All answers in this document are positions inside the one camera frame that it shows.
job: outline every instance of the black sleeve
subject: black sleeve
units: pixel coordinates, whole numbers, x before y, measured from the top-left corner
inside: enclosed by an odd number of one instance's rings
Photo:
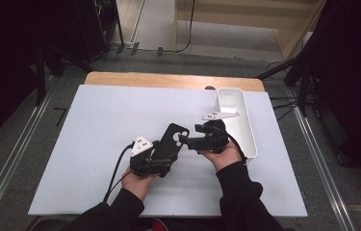
[[[261,184],[249,179],[241,162],[221,169],[217,177],[222,188],[219,206],[227,230],[283,231],[260,200]]]
[[[131,192],[121,189],[109,206],[101,202],[73,220],[62,231],[130,230],[144,209],[143,203]]]

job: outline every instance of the hand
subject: hand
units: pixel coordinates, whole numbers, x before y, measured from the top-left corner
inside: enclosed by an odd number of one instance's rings
[[[242,160],[238,147],[232,141],[225,146],[225,149],[220,154],[207,150],[198,151],[198,153],[211,161],[216,171]]]
[[[130,167],[128,167],[126,171],[122,174],[122,188],[133,193],[141,201],[144,201],[147,195],[147,191],[149,189],[149,185],[156,178],[156,176],[158,176],[158,174],[149,175],[145,178],[141,178],[140,176],[135,175],[130,171],[131,169]]]

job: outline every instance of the black handheld device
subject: black handheld device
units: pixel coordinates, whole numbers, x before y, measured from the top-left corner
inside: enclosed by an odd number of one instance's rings
[[[177,161],[178,153],[183,146],[179,136],[188,136],[190,131],[182,126],[171,123],[160,141],[154,141],[153,147],[143,153],[131,157],[130,168],[140,177],[159,174],[165,177],[173,162]]]
[[[210,120],[203,125],[196,124],[195,131],[204,133],[201,138],[189,138],[180,135],[180,142],[186,144],[189,150],[210,150],[214,153],[221,153],[228,144],[228,134],[225,132],[225,123],[219,120]]]

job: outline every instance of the black stand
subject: black stand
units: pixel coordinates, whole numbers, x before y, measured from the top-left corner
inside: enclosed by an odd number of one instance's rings
[[[291,69],[289,70],[288,74],[284,79],[285,85],[287,87],[293,87],[297,83],[299,78],[302,77],[297,105],[299,106],[299,109],[302,112],[303,116],[306,116],[306,94],[311,76],[312,55],[315,54],[316,44],[320,42],[324,30],[333,15],[337,12],[338,6],[339,4],[336,4],[329,9],[327,7],[323,9],[321,18],[315,28],[315,32],[313,33],[311,38],[309,38],[308,42],[299,54],[297,54],[295,57],[285,62],[284,64],[280,64],[257,76],[258,79],[265,80],[268,77],[271,77],[272,75],[278,73],[279,71],[290,67]]]
[[[124,46],[123,42],[123,34],[122,28],[120,25],[120,18],[117,10],[116,0],[112,1],[112,7],[115,13],[115,20],[117,24],[117,28],[120,36],[120,43],[122,47]],[[36,101],[36,105],[39,105],[42,99],[45,97],[46,89],[45,89],[45,74],[44,74],[44,63],[48,65],[51,73],[54,75],[63,76],[64,75],[64,66],[61,64],[59,58],[65,58],[71,61],[73,64],[79,66],[81,69],[90,73],[93,71],[92,67],[84,64],[81,60],[77,59],[73,55],[64,51],[61,47],[52,44],[47,41],[47,35],[41,30],[39,31],[39,37],[36,38],[38,42],[38,47],[36,48],[36,59],[37,59],[37,90],[38,97]]]

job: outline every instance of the person's arm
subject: person's arm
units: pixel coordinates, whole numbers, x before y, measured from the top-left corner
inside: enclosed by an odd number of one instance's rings
[[[238,148],[230,142],[220,154],[200,151],[210,160],[222,189],[219,201],[227,230],[283,230],[260,200],[262,186],[249,179]]]
[[[156,175],[151,175],[142,179],[133,173],[128,173],[122,178],[122,189],[111,206],[106,202],[99,203],[69,223],[62,231],[130,230],[131,225],[144,209],[143,201],[155,177]]]

